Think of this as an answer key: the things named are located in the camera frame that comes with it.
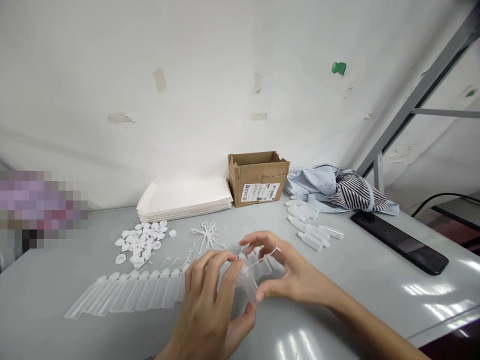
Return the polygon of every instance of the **gray metal bar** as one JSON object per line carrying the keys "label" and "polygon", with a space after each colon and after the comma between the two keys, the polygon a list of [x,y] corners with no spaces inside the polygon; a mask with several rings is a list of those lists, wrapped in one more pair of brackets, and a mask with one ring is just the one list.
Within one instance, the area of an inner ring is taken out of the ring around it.
{"label": "gray metal bar", "polygon": [[363,177],[368,175],[377,155],[384,154],[413,119],[415,114],[411,113],[412,109],[422,107],[469,46],[479,38],[479,24],[480,4],[477,4],[360,164],[356,171],[359,175]]}
{"label": "gray metal bar", "polygon": [[373,162],[373,184],[379,192],[385,193],[384,156],[381,152],[378,153]]}
{"label": "gray metal bar", "polygon": [[480,119],[480,111],[426,109],[422,107],[422,108],[414,108],[411,111],[411,113],[417,114],[417,115],[435,115],[435,116],[447,116],[452,118]]}

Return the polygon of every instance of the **clear plastic tube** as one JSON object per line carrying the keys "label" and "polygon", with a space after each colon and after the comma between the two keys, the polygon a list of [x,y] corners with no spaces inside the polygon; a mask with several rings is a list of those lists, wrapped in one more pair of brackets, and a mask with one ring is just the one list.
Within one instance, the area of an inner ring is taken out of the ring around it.
{"label": "clear plastic tube", "polygon": [[114,272],[112,275],[108,277],[108,279],[102,283],[94,295],[88,300],[85,304],[84,312],[87,314],[93,313],[97,304],[103,299],[105,294],[108,292],[109,288],[113,285],[115,281],[117,281],[120,277],[119,272]]}
{"label": "clear plastic tube", "polygon": [[238,282],[245,291],[248,301],[252,305],[255,305],[255,303],[257,302],[256,293],[258,286],[250,269],[245,264],[243,264],[240,269],[240,274],[238,275]]}
{"label": "clear plastic tube", "polygon": [[150,277],[146,281],[145,287],[138,299],[138,304],[136,305],[136,311],[146,311],[149,309],[150,301],[154,295],[155,286],[157,285],[157,280],[159,279],[160,272],[158,270],[152,271]]}
{"label": "clear plastic tube", "polygon": [[165,296],[161,302],[162,309],[171,309],[175,305],[175,297],[180,283],[180,270],[174,269],[166,284]]}
{"label": "clear plastic tube", "polygon": [[319,227],[312,226],[312,225],[307,226],[307,231],[306,232],[308,234],[311,234],[312,236],[314,236],[318,241],[320,241],[320,243],[324,247],[326,247],[326,248],[330,247],[330,243],[329,243],[330,234],[328,232],[324,231],[323,229],[321,229]]}
{"label": "clear plastic tube", "polygon": [[309,218],[315,220],[318,216],[319,213],[318,211],[312,209],[310,206],[306,205],[306,202],[303,202],[299,207],[300,211],[304,214],[306,214]]}
{"label": "clear plastic tube", "polygon": [[118,280],[114,281],[107,288],[105,294],[98,301],[95,308],[91,312],[92,315],[100,316],[100,317],[107,316],[107,314],[110,311],[110,308],[112,307],[113,300],[116,298],[118,290],[120,289],[121,285],[125,281],[127,281],[128,277],[129,277],[128,274],[122,274]]}
{"label": "clear plastic tube", "polygon": [[336,239],[339,239],[339,240],[342,240],[344,238],[344,233],[343,232],[335,230],[334,228],[331,228],[329,226],[318,225],[318,228],[325,230],[327,233],[329,233],[331,235],[332,238],[336,238]]}
{"label": "clear plastic tube", "polygon": [[181,302],[185,296],[185,272],[190,267],[189,263],[186,263],[181,268],[180,283],[178,284],[178,290],[176,291],[175,301]]}
{"label": "clear plastic tube", "polygon": [[127,281],[123,284],[123,287],[119,289],[118,296],[116,297],[115,301],[111,305],[110,312],[111,313],[121,313],[124,310],[125,303],[132,292],[132,288],[134,287],[137,279],[139,278],[140,274],[138,271],[132,271],[130,277]]}
{"label": "clear plastic tube", "polygon": [[165,290],[169,282],[170,270],[165,269],[160,273],[160,277],[156,281],[155,291],[150,301],[149,309],[160,309],[162,307],[162,301],[164,300]]}
{"label": "clear plastic tube", "polygon": [[299,210],[298,206],[290,206],[286,210],[290,215],[292,215],[294,218],[299,219],[300,221],[305,221],[307,218],[304,216],[304,214]]}
{"label": "clear plastic tube", "polygon": [[313,250],[320,251],[320,249],[322,248],[322,244],[317,239],[315,239],[311,234],[299,231],[298,236],[305,244],[307,244]]}
{"label": "clear plastic tube", "polygon": [[83,294],[73,303],[72,307],[66,312],[63,316],[65,319],[78,319],[83,314],[83,309],[85,308],[85,304],[90,300],[93,294],[97,291],[99,286],[107,281],[106,276],[99,277],[93,284],[91,284],[87,289],[83,292]]}
{"label": "clear plastic tube", "polygon": [[287,219],[290,221],[290,223],[296,227],[298,230],[300,230],[301,232],[305,232],[307,231],[307,224],[305,224],[304,222],[300,221],[299,219],[297,219],[296,217],[292,216],[292,215],[288,215]]}
{"label": "clear plastic tube", "polygon": [[125,305],[123,306],[124,313],[132,313],[135,311],[135,309],[137,308],[137,304],[139,302],[140,296],[144,291],[144,287],[148,279],[149,279],[149,272],[148,271],[142,272],[138,280],[135,282],[135,285],[133,285],[130,295],[126,299]]}

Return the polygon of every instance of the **black phone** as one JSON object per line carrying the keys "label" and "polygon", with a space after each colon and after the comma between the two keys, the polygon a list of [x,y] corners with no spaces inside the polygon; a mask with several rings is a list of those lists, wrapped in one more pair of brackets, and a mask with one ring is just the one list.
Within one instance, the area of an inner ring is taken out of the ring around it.
{"label": "black phone", "polygon": [[439,275],[449,263],[441,253],[371,212],[359,211],[351,217],[351,220],[427,274]]}

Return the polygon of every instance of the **white wall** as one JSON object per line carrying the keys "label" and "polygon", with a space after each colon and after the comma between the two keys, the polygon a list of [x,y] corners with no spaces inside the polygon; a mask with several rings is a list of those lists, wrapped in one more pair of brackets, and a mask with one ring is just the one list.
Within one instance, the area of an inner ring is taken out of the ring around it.
{"label": "white wall", "polygon": [[[229,153],[346,167],[471,3],[3,0],[0,158],[87,181],[93,209],[135,205],[152,180],[226,176]],[[108,122],[121,112],[136,123]]]}

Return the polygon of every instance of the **table surface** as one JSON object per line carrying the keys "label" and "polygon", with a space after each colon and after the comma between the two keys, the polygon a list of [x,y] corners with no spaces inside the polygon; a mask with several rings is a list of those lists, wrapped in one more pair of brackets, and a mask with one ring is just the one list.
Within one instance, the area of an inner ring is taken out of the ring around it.
{"label": "table surface", "polygon": [[[480,191],[470,196],[480,200]],[[433,206],[431,209],[480,231],[480,204],[459,197]]]}
{"label": "table surface", "polygon": [[[330,248],[314,252],[286,220],[286,199],[171,221],[169,226],[178,235],[167,236],[152,261],[156,267],[167,256],[184,261],[198,238],[190,228],[200,228],[203,221],[228,228],[219,240],[231,244],[233,252],[240,251],[238,241],[245,234],[271,230],[418,347],[480,317],[480,258],[468,250],[404,213],[380,215],[449,258],[441,275],[430,276],[359,228],[349,219],[350,212],[320,214],[309,221],[345,234],[343,240],[333,239]],[[134,208],[90,213],[88,230],[79,239],[29,250],[0,274],[0,359],[142,360],[166,345],[180,303],[173,309],[63,318],[96,278],[132,270],[128,261],[115,265],[119,249],[114,242],[137,219]],[[232,314],[240,314],[245,305],[245,295],[238,289]],[[330,312],[276,298],[258,306],[255,328],[232,359],[363,357]]]}

